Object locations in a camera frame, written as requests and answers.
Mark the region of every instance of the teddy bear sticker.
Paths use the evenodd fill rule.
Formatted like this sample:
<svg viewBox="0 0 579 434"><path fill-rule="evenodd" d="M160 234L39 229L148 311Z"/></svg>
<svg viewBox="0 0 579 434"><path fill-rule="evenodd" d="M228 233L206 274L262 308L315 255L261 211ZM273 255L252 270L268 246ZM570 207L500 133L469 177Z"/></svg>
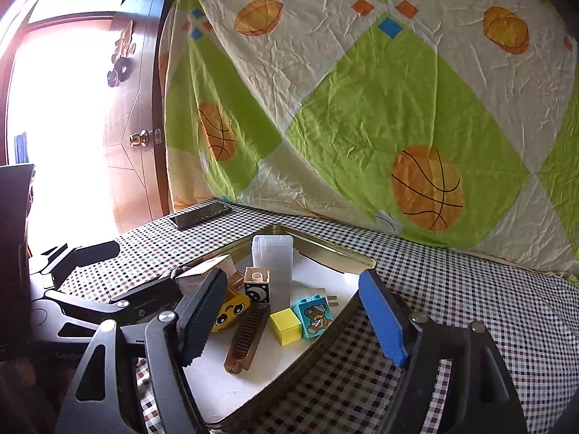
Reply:
<svg viewBox="0 0 579 434"><path fill-rule="evenodd" d="M332 320L326 318L326 310L328 310L328 308L324 304L313 305L305 309L303 314L310 319L308 333L314 335L318 331L325 330L329 326Z"/></svg>

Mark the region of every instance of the sunlight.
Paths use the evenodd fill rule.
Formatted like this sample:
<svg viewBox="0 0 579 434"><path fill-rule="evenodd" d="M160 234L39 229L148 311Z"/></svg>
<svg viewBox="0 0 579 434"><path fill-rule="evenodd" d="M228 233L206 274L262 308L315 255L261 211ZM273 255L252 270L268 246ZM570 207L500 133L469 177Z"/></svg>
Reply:
<svg viewBox="0 0 579 434"><path fill-rule="evenodd" d="M114 90L106 83L118 34L110 21L61 24L29 33L10 83L8 146L27 133L36 165L28 243L34 254L68 242L118 235L103 143Z"/></svg>

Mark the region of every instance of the clear plastic box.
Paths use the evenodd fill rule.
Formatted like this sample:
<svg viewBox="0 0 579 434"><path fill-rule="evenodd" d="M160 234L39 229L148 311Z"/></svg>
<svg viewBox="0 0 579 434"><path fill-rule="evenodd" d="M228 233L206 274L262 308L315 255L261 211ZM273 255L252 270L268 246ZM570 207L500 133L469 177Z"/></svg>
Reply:
<svg viewBox="0 0 579 434"><path fill-rule="evenodd" d="M269 269L271 312L288 309L293 267L293 237L256 235L251 243L251 257L255 267Z"/></svg>

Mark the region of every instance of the green and white fabric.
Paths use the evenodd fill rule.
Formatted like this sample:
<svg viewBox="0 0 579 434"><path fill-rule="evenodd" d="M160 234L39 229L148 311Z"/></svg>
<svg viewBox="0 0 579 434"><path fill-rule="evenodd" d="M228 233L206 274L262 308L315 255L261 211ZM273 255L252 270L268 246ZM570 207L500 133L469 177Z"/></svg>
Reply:
<svg viewBox="0 0 579 434"><path fill-rule="evenodd" d="M176 208L579 274L577 44L547 0L176 0L162 46Z"/></svg>

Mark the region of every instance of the door knob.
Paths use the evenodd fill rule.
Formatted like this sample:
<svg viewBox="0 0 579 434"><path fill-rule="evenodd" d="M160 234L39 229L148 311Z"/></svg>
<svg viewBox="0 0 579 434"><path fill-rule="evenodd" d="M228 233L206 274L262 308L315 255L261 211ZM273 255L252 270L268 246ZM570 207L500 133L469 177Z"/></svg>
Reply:
<svg viewBox="0 0 579 434"><path fill-rule="evenodd" d="M141 133L134 133L130 137L131 147L146 147L149 145L149 133L141 130Z"/></svg>

